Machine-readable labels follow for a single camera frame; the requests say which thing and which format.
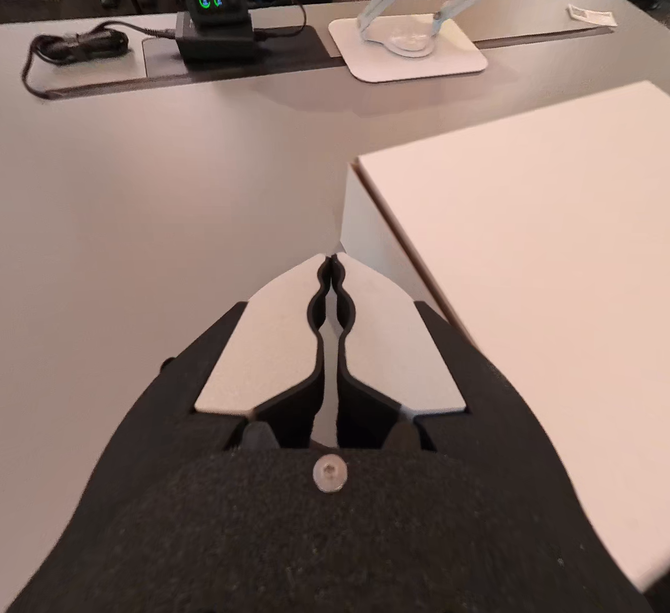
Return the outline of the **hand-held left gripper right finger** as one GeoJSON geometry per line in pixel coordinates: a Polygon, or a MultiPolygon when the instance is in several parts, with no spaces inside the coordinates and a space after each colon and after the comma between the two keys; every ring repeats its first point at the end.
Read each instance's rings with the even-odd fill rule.
{"type": "Polygon", "coordinates": [[[342,329],[336,434],[340,448],[380,449],[399,421],[458,415],[466,402],[417,302],[350,255],[331,257],[342,329]]]}

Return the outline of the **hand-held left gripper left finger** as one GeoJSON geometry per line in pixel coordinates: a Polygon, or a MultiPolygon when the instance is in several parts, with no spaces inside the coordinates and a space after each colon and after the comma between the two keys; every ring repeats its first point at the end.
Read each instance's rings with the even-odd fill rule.
{"type": "Polygon", "coordinates": [[[320,328],[330,276],[330,257],[317,254],[243,304],[195,401],[197,413],[265,422],[280,447],[308,448],[324,398],[320,328]]]}

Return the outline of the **white cardboard box with lid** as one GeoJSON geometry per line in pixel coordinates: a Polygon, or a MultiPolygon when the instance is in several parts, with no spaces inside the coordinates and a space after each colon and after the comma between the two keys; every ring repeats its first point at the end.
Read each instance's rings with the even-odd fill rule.
{"type": "Polygon", "coordinates": [[[340,242],[507,377],[650,592],[669,573],[669,93],[640,81],[360,155],[340,242]]]}

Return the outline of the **white folding stand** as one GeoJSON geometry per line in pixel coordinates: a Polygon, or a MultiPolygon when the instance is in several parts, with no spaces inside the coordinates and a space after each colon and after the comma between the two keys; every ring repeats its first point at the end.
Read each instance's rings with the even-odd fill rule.
{"type": "Polygon", "coordinates": [[[328,30],[349,72],[384,83],[483,72],[488,60],[455,22],[479,0],[447,0],[434,14],[382,14],[396,0],[371,0],[328,30]]]}

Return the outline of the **small white paper tag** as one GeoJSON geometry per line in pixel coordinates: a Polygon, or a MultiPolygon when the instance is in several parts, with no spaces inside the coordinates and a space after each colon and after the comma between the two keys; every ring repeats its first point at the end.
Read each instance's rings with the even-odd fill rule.
{"type": "Polygon", "coordinates": [[[583,22],[596,27],[616,28],[618,23],[611,12],[599,12],[591,9],[567,5],[567,14],[573,21],[583,22]]]}

